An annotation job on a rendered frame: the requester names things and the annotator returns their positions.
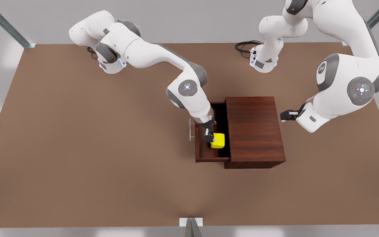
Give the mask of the yellow cube block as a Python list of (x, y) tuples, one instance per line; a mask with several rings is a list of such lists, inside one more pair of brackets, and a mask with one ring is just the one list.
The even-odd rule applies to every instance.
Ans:
[(210, 147), (214, 149), (221, 149), (225, 146), (225, 134), (214, 133), (214, 141), (210, 143)]

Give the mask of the brown wooden drawer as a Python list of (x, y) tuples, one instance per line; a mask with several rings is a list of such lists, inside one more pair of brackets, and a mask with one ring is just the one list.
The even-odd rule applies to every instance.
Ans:
[(225, 146), (223, 148), (211, 148), (204, 139), (205, 128), (194, 123), (195, 158), (196, 162), (228, 162), (230, 161), (230, 141), (227, 119), (226, 102), (211, 102), (215, 112), (216, 125), (213, 126), (215, 133), (225, 135)]

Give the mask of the dark brown wooden cabinet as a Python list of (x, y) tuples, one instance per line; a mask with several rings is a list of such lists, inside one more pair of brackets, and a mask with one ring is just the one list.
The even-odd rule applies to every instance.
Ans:
[(225, 99), (230, 140), (226, 169), (269, 169), (286, 161), (272, 96)]

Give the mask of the silver frame post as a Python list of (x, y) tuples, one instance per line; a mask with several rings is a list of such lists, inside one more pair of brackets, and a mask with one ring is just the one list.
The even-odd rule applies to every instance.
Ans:
[(203, 226), (203, 218), (179, 218), (179, 226), (185, 227), (184, 237), (203, 237), (200, 226)]
[(35, 43), (30, 43), (1, 13), (0, 26), (15, 39), (24, 49), (36, 48)]
[(370, 29), (379, 23), (379, 0), (352, 0)]

